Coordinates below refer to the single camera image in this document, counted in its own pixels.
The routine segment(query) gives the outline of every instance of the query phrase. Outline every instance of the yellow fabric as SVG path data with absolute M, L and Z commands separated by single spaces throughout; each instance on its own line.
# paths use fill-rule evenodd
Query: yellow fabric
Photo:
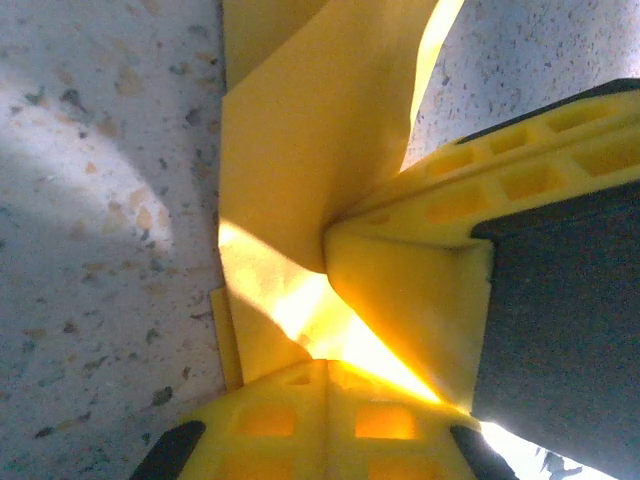
M 327 0 L 225 0 L 227 88 L 234 88 L 325 3 Z
M 278 24 L 285 4 L 275 4 L 247 13 L 245 25 L 237 7 L 227 44 L 250 37 L 258 18 Z M 236 73 L 223 102 L 220 252 L 245 383 L 310 356 L 339 358 L 336 337 L 357 342 L 348 333 L 359 318 L 324 274 L 322 232 L 397 173 L 461 4 L 329 0 L 268 41 L 264 32 L 253 38 L 247 45 L 263 39 L 264 48 L 246 64 L 229 47 Z M 308 305 L 306 295 L 322 301 L 296 316 L 292 305 Z

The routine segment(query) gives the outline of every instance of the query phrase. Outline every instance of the rectangular hole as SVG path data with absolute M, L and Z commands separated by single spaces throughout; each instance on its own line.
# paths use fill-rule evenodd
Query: rectangular hole
M 454 478 L 424 455 L 405 455 L 372 458 L 369 461 L 369 480 L 434 480 Z
M 257 405 L 245 408 L 236 426 L 242 435 L 288 437 L 296 426 L 296 412 L 287 405 Z
M 601 148 L 577 153 L 578 164 L 594 177 L 640 165 L 640 146 L 635 138 L 616 139 Z
M 607 116 L 608 109 L 604 104 L 583 105 L 576 108 L 562 109 L 547 121 L 549 128 L 556 133 L 570 130 L 585 123 Z
M 229 456 L 220 480 L 293 480 L 293 459 L 253 452 Z
M 369 403 L 358 408 L 355 430 L 357 438 L 418 438 L 415 418 L 411 412 L 399 405 L 384 403 Z
M 430 177 L 441 177 L 455 170 L 460 170 L 474 162 L 474 152 L 472 148 L 457 148 L 453 153 L 435 158 L 427 164 L 427 175 Z
M 427 207 L 425 216 L 431 223 L 446 223 L 489 208 L 482 188 L 472 184 L 437 197 Z
M 518 147 L 530 142 L 531 138 L 525 128 L 507 129 L 504 132 L 497 132 L 491 135 L 489 146 L 496 155 L 509 150 L 515 150 Z
M 566 182 L 560 172 L 543 164 L 505 175 L 500 184 L 509 200 L 521 200 L 563 187 Z

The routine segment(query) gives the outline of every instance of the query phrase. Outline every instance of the speckled floor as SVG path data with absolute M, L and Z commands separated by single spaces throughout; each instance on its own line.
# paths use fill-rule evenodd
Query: speckled floor
M 0 0 L 0 478 L 126 478 L 224 390 L 221 9 L 42 5 Z M 638 76 L 639 46 L 637 1 L 467 0 L 406 163 Z

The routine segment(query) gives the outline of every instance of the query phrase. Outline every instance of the black rubber pad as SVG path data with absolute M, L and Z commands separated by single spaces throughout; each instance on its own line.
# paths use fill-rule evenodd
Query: black rubber pad
M 487 328 L 473 402 L 615 478 L 640 472 L 640 182 L 491 220 Z
M 451 435 L 478 480 L 518 480 L 504 458 L 489 446 L 481 433 L 456 426 L 451 428 Z
M 165 432 L 130 480 L 177 480 L 205 428 L 202 422 L 187 422 Z

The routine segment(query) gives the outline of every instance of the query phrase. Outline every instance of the sunlight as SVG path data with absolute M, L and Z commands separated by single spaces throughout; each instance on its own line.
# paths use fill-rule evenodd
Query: sunlight
M 482 426 L 482 435 L 486 442 L 506 460 L 518 478 L 527 480 L 546 480 L 549 478 L 549 472 L 543 468 L 547 450 L 508 432 L 495 423 L 480 422 L 480 424 Z M 566 470 L 582 467 L 582 472 L 567 478 L 575 480 L 615 480 L 609 475 L 581 465 L 569 458 L 564 459 L 564 467 Z
M 348 362 L 406 393 L 440 401 L 335 293 L 325 274 L 301 267 L 225 219 L 219 238 L 225 260 L 233 265 L 225 272 L 227 287 L 268 316 L 312 358 Z M 255 322 L 250 322 L 252 331 L 259 332 Z
M 70 115 L 68 102 L 10 68 L 0 70 L 0 84 L 0 103 L 20 112 L 0 120 L 0 197 L 17 215 L 62 227 L 72 240 L 129 239 L 153 227 L 156 248 L 171 249 L 167 208 L 118 147 L 113 122 L 101 128 L 105 119 Z

